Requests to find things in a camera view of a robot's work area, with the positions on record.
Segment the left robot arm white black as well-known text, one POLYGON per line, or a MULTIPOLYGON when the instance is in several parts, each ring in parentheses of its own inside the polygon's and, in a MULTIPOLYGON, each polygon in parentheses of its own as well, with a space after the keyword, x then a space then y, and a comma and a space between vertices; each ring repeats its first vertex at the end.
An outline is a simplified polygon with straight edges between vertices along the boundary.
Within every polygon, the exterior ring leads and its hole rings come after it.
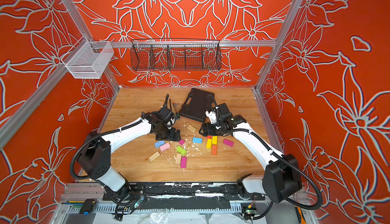
POLYGON ((71 159, 71 176, 76 180, 96 181, 114 203, 123 206, 124 199, 131 195, 132 190, 127 179, 112 167, 111 154, 148 134, 155 134, 157 141, 180 141, 180 130, 174 128, 177 117, 168 102, 167 94, 158 111, 143 112, 135 121, 115 130, 88 134, 71 159))

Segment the black plastic tool case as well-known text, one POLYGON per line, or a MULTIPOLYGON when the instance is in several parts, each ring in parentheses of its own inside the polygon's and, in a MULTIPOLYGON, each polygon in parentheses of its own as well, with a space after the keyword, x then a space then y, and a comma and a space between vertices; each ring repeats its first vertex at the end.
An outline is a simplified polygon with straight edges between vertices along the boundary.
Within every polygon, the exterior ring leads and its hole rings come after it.
POLYGON ((206 111, 212 110, 209 97, 214 98, 214 93, 192 88, 179 111, 179 115, 198 122, 205 122, 206 111))

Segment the pink block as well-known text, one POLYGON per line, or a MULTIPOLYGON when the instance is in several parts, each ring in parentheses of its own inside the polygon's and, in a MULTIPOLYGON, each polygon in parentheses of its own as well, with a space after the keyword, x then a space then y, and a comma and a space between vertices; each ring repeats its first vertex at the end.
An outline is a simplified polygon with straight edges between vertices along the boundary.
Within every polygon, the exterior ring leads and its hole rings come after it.
POLYGON ((168 149, 170 149, 170 148, 171 148, 171 146, 170 146, 169 143, 165 143, 164 145, 162 145, 162 146, 159 147, 159 149, 160 149, 161 152, 164 152, 164 151, 166 151, 166 150, 168 150, 168 149))

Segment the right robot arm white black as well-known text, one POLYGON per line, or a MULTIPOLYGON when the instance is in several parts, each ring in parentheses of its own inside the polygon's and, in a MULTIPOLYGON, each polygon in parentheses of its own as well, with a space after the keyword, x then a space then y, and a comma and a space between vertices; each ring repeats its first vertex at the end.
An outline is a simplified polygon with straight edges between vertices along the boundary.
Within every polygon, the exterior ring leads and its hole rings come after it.
POLYGON ((226 104, 218 105, 213 96, 208 96, 207 102, 211 110, 205 114, 210 121, 202 124, 199 133, 205 137, 234 137, 255 156, 264 169, 262 179, 253 175, 242 179, 247 193, 264 194, 274 203, 287 201, 307 210, 317 210, 322 206, 323 197, 319 187, 299 168, 293 155, 285 155, 272 147, 253 130, 244 117, 233 115, 226 104), (302 179, 305 179, 316 193, 317 201, 314 204, 301 204, 291 198, 302 189, 302 179))

